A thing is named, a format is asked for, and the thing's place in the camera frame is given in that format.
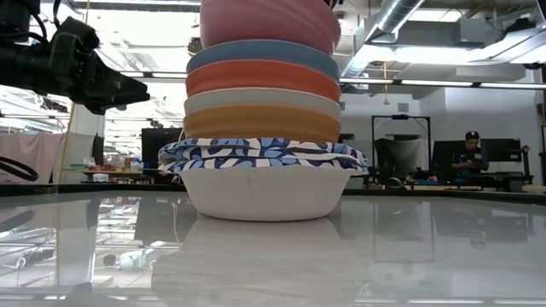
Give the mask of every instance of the ceiling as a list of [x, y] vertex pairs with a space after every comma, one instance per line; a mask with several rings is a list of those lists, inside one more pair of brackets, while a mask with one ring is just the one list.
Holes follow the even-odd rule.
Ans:
[[[42, 1], [44, 20], [52, 20], [52, 0]], [[359, 22], [376, 14], [380, 10], [381, 0], [346, 0], [344, 5], [336, 8], [336, 13], [342, 16], [340, 24], [342, 39], [334, 54], [334, 59], [340, 67], [351, 60], [356, 51], [354, 36]], [[61, 20], [69, 15], [84, 20], [93, 26], [101, 39], [98, 50], [100, 57], [107, 65], [118, 71], [156, 71], [185, 72], [190, 59], [187, 45], [191, 38], [200, 36], [198, 0], [91, 0], [90, 10], [86, 9], [86, 0], [63, 1], [59, 11]], [[444, 22], [454, 23], [463, 14], [473, 18], [492, 18], [534, 9], [535, 0], [427, 0], [409, 19], [412, 22]], [[46, 22], [51, 36], [55, 27]], [[32, 30], [39, 32], [38, 25], [33, 22]], [[383, 78], [425, 78], [425, 79], [459, 79], [468, 78], [470, 72], [462, 73], [455, 65], [424, 65], [407, 62], [388, 61], [375, 62], [364, 71], [370, 77]], [[509, 71], [514, 66], [504, 67]], [[496, 80], [513, 81], [518, 73], [501, 74], [507, 77], [499, 78], [498, 68], [487, 77]], [[124, 112], [109, 110], [107, 112], [106, 138], [113, 146], [123, 146], [133, 152], [138, 152], [140, 141], [137, 139], [140, 129], [150, 127], [147, 119], [161, 119], [165, 127], [180, 126], [183, 118], [183, 102], [186, 99], [183, 84], [152, 83], [148, 84], [152, 101], [128, 106]], [[370, 86], [368, 93], [382, 93], [384, 86]], [[393, 87], [392, 93], [412, 94], [419, 98], [423, 88]], [[67, 107], [69, 112], [71, 102], [63, 97], [50, 97]], [[43, 101], [32, 92], [0, 88], [0, 109], [4, 114], [57, 114], [57, 111], [46, 110]], [[53, 119], [0, 119], [4, 129], [38, 129], [56, 131], [66, 126], [66, 120]]]

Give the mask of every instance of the blue bowl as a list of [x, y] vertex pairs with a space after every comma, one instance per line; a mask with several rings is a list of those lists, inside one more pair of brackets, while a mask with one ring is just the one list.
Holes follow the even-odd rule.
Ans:
[[251, 39], [221, 43], [202, 50], [188, 63], [186, 72], [219, 61], [271, 60], [303, 65], [340, 81], [337, 63], [323, 52], [299, 43], [270, 39]]

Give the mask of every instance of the stack of bowls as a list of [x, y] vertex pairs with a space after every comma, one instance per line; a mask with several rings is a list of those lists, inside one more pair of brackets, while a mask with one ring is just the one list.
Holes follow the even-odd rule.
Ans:
[[[178, 159], [183, 167], [173, 166], [176, 161], [164, 161], [163, 169], [182, 172], [197, 209], [215, 217], [294, 220], [328, 214], [328, 210], [334, 209], [335, 200], [340, 197], [349, 176], [366, 171], [364, 157], [353, 156], [357, 160], [344, 168], [335, 161], [351, 160], [345, 152], [327, 151], [316, 153], [321, 157], [300, 155], [273, 162], [269, 154], [293, 152], [287, 152], [285, 148], [275, 153], [262, 151], [269, 147], [269, 140], [304, 143], [322, 149], [324, 146], [333, 148], [338, 140], [341, 129], [340, 71], [331, 55], [340, 40], [340, 24], [331, 8], [324, 0], [202, 0], [200, 21], [204, 49], [188, 64], [188, 100], [184, 104], [184, 129], [186, 136], [192, 139], [191, 150], [216, 153], [219, 149], [215, 146], [225, 145], [218, 142], [229, 142], [232, 148], [223, 148], [229, 150], [243, 150], [237, 146], [249, 142], [254, 146], [244, 149], [246, 152], [238, 152], [236, 157], [219, 150], [228, 155], [203, 158], [199, 154], [177, 155], [187, 153], [185, 145], [188, 144], [181, 146], [182, 151], [173, 144], [164, 149], [175, 153], [170, 159]], [[224, 163], [226, 159], [235, 158], [236, 162]], [[307, 158], [322, 162], [329, 159], [332, 167], [328, 170], [343, 176], [328, 176], [328, 171], [323, 172], [324, 168], [319, 172], [311, 171], [317, 169], [318, 164], [305, 162]], [[287, 162], [287, 159], [295, 159], [298, 163]], [[188, 166], [188, 162], [202, 164], [202, 167]], [[245, 170], [237, 172], [235, 168]], [[294, 175], [295, 171], [305, 175]], [[304, 177], [322, 177], [324, 180], [303, 188]], [[276, 206], [272, 212], [267, 208], [270, 200], [260, 201], [260, 197], [254, 196], [267, 194], [267, 189], [280, 192], [280, 183], [275, 183], [276, 180], [284, 180], [283, 185], [292, 182], [298, 188], [291, 194], [282, 191], [279, 195], [284, 199], [277, 197], [276, 202], [283, 201], [288, 206]], [[241, 184], [227, 184], [233, 181]], [[212, 182], [229, 187], [229, 190], [221, 193], [213, 188], [215, 193], [224, 195], [217, 199], [207, 197], [206, 194], [211, 194]], [[203, 185], [207, 184], [207, 193], [201, 193]], [[327, 205], [322, 204], [328, 210], [312, 210], [320, 207], [317, 202], [324, 202], [324, 198], [301, 197], [302, 194], [320, 194], [318, 191], [333, 195], [327, 198]], [[287, 202], [286, 198], [290, 197], [293, 201]], [[206, 204], [213, 201], [223, 204]]]

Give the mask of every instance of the pipe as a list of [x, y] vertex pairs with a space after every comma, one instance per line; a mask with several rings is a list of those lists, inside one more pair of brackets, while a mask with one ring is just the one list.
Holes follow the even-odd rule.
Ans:
[[[370, 17], [371, 20], [375, 20], [375, 23], [369, 30], [366, 29], [366, 22], [361, 25], [364, 26], [364, 43], [386, 34], [398, 33], [398, 30], [424, 2], [425, 0], [383, 1], [380, 12]], [[398, 36], [395, 35], [394, 37], [394, 41], [396, 41]], [[365, 56], [366, 52], [361, 47], [343, 71], [343, 76], [349, 78], [360, 77], [367, 66]]]

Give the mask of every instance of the man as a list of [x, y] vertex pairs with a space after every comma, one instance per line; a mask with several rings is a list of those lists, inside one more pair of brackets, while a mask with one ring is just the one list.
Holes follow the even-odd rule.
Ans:
[[489, 168], [487, 162], [482, 157], [479, 145], [479, 133], [470, 131], [465, 136], [466, 148], [453, 155], [451, 167], [457, 172], [458, 178], [466, 178], [472, 175], [478, 175], [482, 170]]

